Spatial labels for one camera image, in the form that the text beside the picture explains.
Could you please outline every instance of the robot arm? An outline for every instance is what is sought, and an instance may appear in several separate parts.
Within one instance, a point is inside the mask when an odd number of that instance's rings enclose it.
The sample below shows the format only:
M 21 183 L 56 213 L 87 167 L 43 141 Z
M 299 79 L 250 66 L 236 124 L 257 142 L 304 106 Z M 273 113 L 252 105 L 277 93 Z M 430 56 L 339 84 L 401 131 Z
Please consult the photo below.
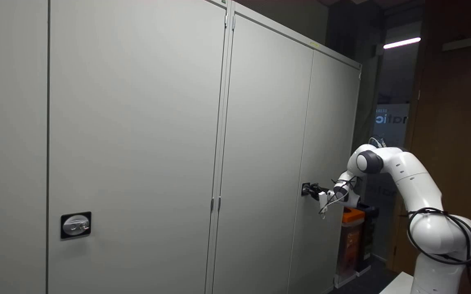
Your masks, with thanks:
M 422 253 L 416 265 L 412 294 L 458 293 L 461 273 L 471 265 L 471 221 L 443 211 L 440 190 L 411 152 L 360 146 L 334 188 L 319 193 L 321 211 L 337 200 L 355 208 L 358 196 L 350 183 L 373 173 L 391 175 L 409 213 L 409 240 Z

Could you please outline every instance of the cabinet door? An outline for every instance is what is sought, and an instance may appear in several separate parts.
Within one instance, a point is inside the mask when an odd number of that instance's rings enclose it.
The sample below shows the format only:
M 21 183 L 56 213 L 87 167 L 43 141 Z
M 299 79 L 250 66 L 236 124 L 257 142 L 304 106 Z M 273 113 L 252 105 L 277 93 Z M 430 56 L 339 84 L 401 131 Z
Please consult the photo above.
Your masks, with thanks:
M 48 4 L 0 0 L 0 294 L 46 291 Z
M 358 69 L 314 53 L 301 183 L 332 186 L 332 180 L 347 169 L 358 85 Z M 337 267 L 342 204 L 332 206 L 321 219 L 319 203 L 311 198 L 298 198 L 298 203 L 290 293 L 327 293 Z
M 51 294 L 203 294 L 223 7 L 53 0 Z M 61 240 L 61 218 L 92 234 Z
M 236 17 L 216 294 L 286 294 L 313 51 Z

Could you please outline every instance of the orange object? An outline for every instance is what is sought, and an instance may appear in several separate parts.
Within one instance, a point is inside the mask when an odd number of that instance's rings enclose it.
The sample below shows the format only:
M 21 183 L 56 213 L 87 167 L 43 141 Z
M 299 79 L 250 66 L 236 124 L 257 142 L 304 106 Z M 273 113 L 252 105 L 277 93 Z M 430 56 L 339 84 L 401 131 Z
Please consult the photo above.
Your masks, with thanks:
M 335 286 L 345 284 L 355 276 L 355 263 L 358 260 L 362 226 L 365 213 L 360 209 L 345 209 L 342 218 L 340 247 L 335 273 Z
M 350 226 L 355 221 L 365 221 L 365 213 L 360 209 L 345 209 L 342 224 Z

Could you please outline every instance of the floor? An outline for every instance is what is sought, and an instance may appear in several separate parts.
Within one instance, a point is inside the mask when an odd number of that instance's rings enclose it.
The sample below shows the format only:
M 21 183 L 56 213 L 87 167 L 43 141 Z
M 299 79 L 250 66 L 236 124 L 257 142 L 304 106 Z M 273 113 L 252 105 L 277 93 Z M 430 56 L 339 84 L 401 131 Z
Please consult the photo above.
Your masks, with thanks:
M 396 276 L 398 273 L 386 270 L 381 260 L 373 258 L 371 268 L 365 275 L 331 294 L 380 294 Z

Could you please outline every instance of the ceiling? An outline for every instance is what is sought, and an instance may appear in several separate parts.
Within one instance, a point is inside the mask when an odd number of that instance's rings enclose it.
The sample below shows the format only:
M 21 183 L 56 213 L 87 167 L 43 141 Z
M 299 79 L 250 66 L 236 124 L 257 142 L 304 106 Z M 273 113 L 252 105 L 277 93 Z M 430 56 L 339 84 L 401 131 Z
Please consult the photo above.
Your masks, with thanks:
M 334 4 L 342 2 L 342 0 L 319 0 L 319 2 L 324 5 L 334 5 Z M 365 4 L 365 2 L 375 2 L 383 10 L 388 10 L 388 8 L 412 2 L 412 0 L 350 0 L 350 2 L 353 2 L 357 5 Z

